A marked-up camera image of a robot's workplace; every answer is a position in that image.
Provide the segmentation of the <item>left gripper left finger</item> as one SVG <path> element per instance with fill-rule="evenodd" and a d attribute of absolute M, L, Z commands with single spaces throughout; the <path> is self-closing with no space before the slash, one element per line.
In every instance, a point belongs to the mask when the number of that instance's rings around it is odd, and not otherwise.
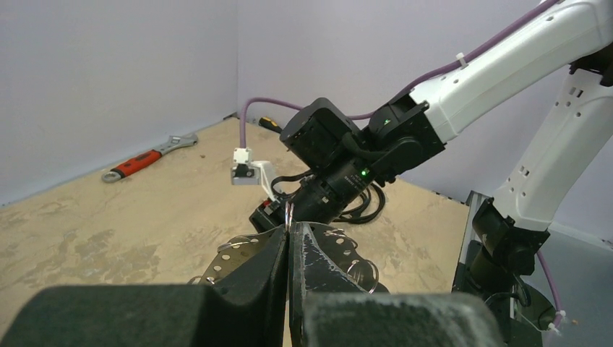
<path fill-rule="evenodd" d="M 54 286 L 21 308 L 3 346 L 281 346 L 288 235 L 211 285 Z"/>

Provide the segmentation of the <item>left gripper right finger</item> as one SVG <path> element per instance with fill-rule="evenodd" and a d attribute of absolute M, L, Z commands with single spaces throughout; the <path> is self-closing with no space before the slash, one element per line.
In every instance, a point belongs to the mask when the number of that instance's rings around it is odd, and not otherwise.
<path fill-rule="evenodd" d="M 502 346 L 496 319 L 470 294 L 289 296 L 293 346 Z"/>

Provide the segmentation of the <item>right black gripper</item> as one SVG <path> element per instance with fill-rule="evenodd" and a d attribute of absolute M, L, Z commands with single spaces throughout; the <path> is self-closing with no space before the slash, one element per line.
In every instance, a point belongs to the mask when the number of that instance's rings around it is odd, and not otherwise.
<path fill-rule="evenodd" d="M 294 207 L 295 205 L 288 199 L 267 198 L 249 216 L 249 222 L 259 234 L 279 226 L 289 232 L 294 225 Z"/>

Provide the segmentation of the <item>yellow black screwdriver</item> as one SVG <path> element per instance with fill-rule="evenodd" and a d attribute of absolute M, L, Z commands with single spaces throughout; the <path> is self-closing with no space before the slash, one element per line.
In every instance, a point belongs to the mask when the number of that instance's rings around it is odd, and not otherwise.
<path fill-rule="evenodd" d="M 261 117 L 258 121 L 258 124 L 261 127 L 273 131 L 277 134 L 280 134 L 283 131 L 282 127 L 280 127 L 275 121 L 268 117 Z"/>

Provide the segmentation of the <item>red handled adjustable wrench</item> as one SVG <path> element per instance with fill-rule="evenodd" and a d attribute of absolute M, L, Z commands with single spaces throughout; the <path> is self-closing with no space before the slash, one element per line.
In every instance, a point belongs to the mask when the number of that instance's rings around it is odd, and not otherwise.
<path fill-rule="evenodd" d="M 119 180 L 125 179 L 132 174 L 150 166 L 157 160 L 161 159 L 164 155 L 184 147 L 192 147 L 198 143 L 198 136 L 188 134 L 184 136 L 170 136 L 168 140 L 147 152 L 141 153 L 136 157 L 119 164 L 118 166 L 110 169 L 101 176 L 101 180 L 104 183 L 110 184 Z"/>

